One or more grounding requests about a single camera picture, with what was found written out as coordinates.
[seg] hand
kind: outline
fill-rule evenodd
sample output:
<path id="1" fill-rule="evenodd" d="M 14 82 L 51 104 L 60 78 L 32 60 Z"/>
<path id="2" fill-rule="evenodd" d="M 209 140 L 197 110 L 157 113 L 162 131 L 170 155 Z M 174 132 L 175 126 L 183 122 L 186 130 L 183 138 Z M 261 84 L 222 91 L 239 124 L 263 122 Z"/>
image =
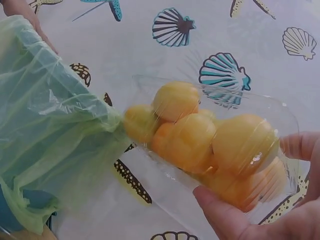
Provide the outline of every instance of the hand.
<path id="1" fill-rule="evenodd" d="M 204 186 L 193 194 L 215 233 L 221 240 L 318 240 L 320 239 L 320 132 L 304 132 L 284 137 L 281 148 L 289 158 L 310 161 L 309 187 L 298 207 L 265 224 L 251 224 L 237 208 L 221 201 Z"/>
<path id="2" fill-rule="evenodd" d="M 0 0 L 3 5 L 3 11 L 7 16 L 22 15 L 25 19 L 29 20 L 31 25 L 34 27 L 35 31 L 39 34 L 43 41 L 45 41 L 52 50 L 58 54 L 57 50 L 49 41 L 48 37 L 44 34 L 40 27 L 40 22 L 34 13 L 34 11 L 29 7 L 26 0 Z"/>

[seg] orange fruit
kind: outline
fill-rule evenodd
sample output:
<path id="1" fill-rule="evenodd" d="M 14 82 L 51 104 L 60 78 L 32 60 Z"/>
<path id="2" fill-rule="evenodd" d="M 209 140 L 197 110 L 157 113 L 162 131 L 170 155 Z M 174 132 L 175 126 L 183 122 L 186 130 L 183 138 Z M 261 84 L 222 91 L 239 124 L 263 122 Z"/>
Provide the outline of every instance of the orange fruit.
<path id="1" fill-rule="evenodd" d="M 208 169 L 212 160 L 212 138 L 216 127 L 211 120 L 193 113 L 177 121 L 165 144 L 164 159 L 190 173 Z"/>
<path id="2" fill-rule="evenodd" d="M 210 166 L 205 172 L 198 173 L 194 175 L 194 178 L 197 179 L 204 186 L 209 187 L 210 183 L 215 179 L 215 173 L 217 172 L 218 167 Z"/>
<path id="3" fill-rule="evenodd" d="M 123 121 L 126 134 L 135 142 L 144 144 L 151 142 L 159 122 L 153 108 L 147 104 L 129 107 Z"/>
<path id="4" fill-rule="evenodd" d="M 172 122 L 163 123 L 158 130 L 155 132 L 151 145 L 150 150 L 154 151 L 159 157 L 164 157 L 164 149 L 165 144 L 168 141 L 168 136 L 172 131 L 174 124 Z"/>
<path id="5" fill-rule="evenodd" d="M 191 83 L 172 81 L 163 85 L 153 99 L 155 113 L 168 122 L 198 112 L 199 92 Z"/>
<path id="6" fill-rule="evenodd" d="M 263 118 L 242 114 L 223 121 L 212 141 L 219 167 L 247 177 L 266 168 L 277 156 L 279 140 Z"/>
<path id="7" fill-rule="evenodd" d="M 265 175 L 267 182 L 260 200 L 264 203 L 277 198 L 283 192 L 287 184 L 287 174 L 283 162 L 278 157 L 275 157 L 262 173 Z"/>
<path id="8" fill-rule="evenodd" d="M 238 179 L 229 172 L 218 169 L 211 178 L 205 178 L 205 184 L 223 201 L 247 213 L 258 204 L 267 183 L 263 173 Z"/>
<path id="9" fill-rule="evenodd" d="M 208 109 L 199 109 L 198 113 L 207 116 L 208 118 L 211 119 L 211 121 L 213 123 L 217 119 L 217 116 L 212 111 L 210 111 Z"/>

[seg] clear plastic container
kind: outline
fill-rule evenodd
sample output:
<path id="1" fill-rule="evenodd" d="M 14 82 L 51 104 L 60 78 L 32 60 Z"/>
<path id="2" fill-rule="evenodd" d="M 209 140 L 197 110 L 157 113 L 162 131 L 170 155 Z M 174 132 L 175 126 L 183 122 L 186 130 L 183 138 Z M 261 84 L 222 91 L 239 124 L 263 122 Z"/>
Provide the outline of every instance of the clear plastic container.
<path id="1" fill-rule="evenodd" d="M 282 137 L 299 126 L 285 103 L 206 84 L 133 79 L 126 133 L 166 176 L 191 190 L 205 185 L 244 213 L 296 193 L 299 161 L 284 153 L 295 143 Z"/>

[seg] white tablecloth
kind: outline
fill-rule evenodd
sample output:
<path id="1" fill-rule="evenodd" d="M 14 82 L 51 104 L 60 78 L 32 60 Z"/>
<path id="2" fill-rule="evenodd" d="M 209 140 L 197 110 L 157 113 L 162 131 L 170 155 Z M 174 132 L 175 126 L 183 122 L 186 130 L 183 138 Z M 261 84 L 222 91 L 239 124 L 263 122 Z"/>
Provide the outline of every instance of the white tablecloth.
<path id="1" fill-rule="evenodd" d="M 238 65 L 236 85 L 287 103 L 300 130 L 320 130 L 320 0 L 263 0 L 269 11 L 253 0 L 232 2 L 112 0 L 98 6 L 94 0 L 35 0 L 31 6 L 64 62 L 88 67 L 88 88 L 102 99 L 107 93 L 120 111 L 134 94 L 132 75 L 197 83 L 206 59 L 230 53 Z M 153 29 L 168 13 L 181 17 L 175 34 L 185 39 L 172 47 L 162 41 L 168 32 L 153 38 L 163 33 Z M 238 77 L 244 70 L 247 82 Z M 308 167 L 300 166 L 299 193 L 264 206 L 257 222 L 274 221 L 305 194 Z M 123 169 L 130 171 L 127 177 Z M 60 240 L 216 239 L 192 193 L 149 166 L 137 149 L 126 152 L 108 177 L 103 196 L 88 203 L 88 215 L 53 217 Z"/>

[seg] green plastic bag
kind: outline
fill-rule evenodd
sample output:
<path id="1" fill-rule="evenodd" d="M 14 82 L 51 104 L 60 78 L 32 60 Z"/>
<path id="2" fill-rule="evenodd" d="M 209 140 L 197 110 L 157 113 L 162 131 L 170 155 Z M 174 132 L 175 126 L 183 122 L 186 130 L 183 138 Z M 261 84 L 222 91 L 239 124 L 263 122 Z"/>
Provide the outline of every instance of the green plastic bag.
<path id="1" fill-rule="evenodd" d="M 0 22 L 0 185 L 18 222 L 41 234 L 51 213 L 80 208 L 130 145 L 121 115 L 22 16 Z M 24 191 L 52 195 L 32 206 Z"/>

